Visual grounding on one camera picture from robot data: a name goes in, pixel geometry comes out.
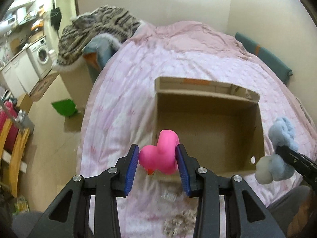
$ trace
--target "pink rubber duck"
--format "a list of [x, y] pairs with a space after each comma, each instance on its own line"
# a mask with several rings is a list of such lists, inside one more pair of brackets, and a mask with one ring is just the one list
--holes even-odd
[[159, 134], [157, 146], [148, 145], [139, 153], [140, 165], [149, 175], [155, 170], [171, 175], [178, 169], [175, 160], [175, 148], [180, 143], [177, 134], [171, 130], [163, 130]]

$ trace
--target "floor mat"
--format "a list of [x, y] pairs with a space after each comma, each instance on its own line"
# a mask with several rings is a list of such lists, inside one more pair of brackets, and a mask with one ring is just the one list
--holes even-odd
[[47, 75], [43, 80], [41, 80], [37, 85], [34, 87], [30, 94], [30, 98], [33, 102], [39, 101], [45, 94], [45, 92], [48, 90], [50, 85], [53, 83], [53, 81], [57, 78], [59, 75], [58, 72]]

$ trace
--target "blue plush toy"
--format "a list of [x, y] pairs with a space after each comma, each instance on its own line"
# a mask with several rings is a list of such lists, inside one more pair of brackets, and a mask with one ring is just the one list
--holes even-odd
[[[274, 151], [277, 146], [288, 146], [293, 151], [298, 151], [298, 144], [294, 141], [294, 127], [286, 117], [276, 119], [268, 131], [268, 137], [272, 142]], [[294, 172], [295, 169], [285, 163], [277, 154], [262, 157], [256, 164], [256, 180], [259, 184], [289, 179]]]

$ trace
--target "silver screw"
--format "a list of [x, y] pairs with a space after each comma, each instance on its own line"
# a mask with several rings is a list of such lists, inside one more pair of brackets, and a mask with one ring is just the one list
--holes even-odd
[[242, 181], [242, 177], [241, 176], [234, 176], [233, 179], [235, 181], [239, 181], [239, 182]]
[[115, 174], [117, 171], [118, 171], [118, 169], [115, 168], [115, 167], [111, 167], [111, 168], [109, 168], [109, 170], [108, 170], [108, 172], [109, 172], [110, 174]]
[[207, 169], [205, 167], [198, 168], [198, 172], [201, 174], [205, 174], [207, 172]]
[[81, 176], [74, 176], [73, 177], [73, 181], [80, 181], [81, 180]]

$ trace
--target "bed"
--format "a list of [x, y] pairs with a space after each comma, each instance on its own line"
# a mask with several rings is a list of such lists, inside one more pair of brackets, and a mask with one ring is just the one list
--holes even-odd
[[[265, 153], [273, 153], [267, 132], [278, 117], [287, 116], [295, 126], [299, 152], [316, 160], [317, 134], [300, 104], [282, 81], [234, 37], [208, 25], [184, 21], [166, 27], [142, 26], [109, 60], [90, 94], [81, 131], [77, 171], [85, 178], [100, 174], [125, 156], [130, 145], [151, 143], [154, 80], [159, 76], [187, 77], [233, 83], [260, 94]], [[254, 175], [245, 177], [268, 206], [299, 185], [298, 173], [285, 181], [259, 185]], [[195, 210], [175, 184], [161, 182], [138, 167], [129, 196], [118, 198], [122, 237], [166, 237], [165, 221], [184, 210]], [[173, 201], [166, 193], [176, 194]], [[90, 226], [94, 222], [91, 201]], [[224, 204], [221, 204], [224, 218]], [[221, 222], [221, 237], [225, 237]]]

